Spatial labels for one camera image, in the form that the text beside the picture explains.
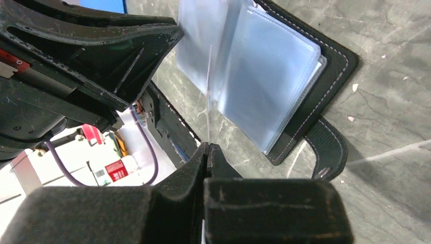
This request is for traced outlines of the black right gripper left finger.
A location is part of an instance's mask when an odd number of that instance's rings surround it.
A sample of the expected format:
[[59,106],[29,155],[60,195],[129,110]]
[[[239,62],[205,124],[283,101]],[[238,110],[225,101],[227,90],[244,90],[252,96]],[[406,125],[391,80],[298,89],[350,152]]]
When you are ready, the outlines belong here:
[[152,187],[39,188],[1,243],[200,243],[208,150]]

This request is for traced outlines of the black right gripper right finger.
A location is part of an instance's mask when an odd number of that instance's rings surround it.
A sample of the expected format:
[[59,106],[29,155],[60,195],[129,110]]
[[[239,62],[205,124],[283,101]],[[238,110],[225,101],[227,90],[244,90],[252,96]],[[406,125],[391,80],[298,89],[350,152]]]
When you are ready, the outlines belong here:
[[208,152],[204,180],[207,243],[353,243],[340,194],[326,180],[227,176],[221,148]]

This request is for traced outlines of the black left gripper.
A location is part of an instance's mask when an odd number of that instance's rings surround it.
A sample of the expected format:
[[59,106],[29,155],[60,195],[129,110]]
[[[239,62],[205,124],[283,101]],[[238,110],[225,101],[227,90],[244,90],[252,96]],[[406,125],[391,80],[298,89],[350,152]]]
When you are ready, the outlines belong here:
[[[111,105],[135,101],[183,37],[171,17],[95,10],[64,1],[1,1],[1,37],[66,73],[89,96]],[[52,138],[74,121],[101,132],[123,126],[116,111],[93,99],[76,102],[19,74],[18,49],[1,41],[1,160]]]

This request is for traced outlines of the black leather card holder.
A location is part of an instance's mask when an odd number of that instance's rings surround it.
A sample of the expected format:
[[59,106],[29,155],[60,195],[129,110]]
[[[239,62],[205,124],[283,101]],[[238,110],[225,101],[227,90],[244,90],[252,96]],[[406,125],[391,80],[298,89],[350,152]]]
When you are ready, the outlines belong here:
[[206,96],[212,45],[212,142],[220,113],[279,165],[301,139],[332,180],[348,156],[322,112],[358,66],[358,55],[273,1],[180,1],[177,67]]

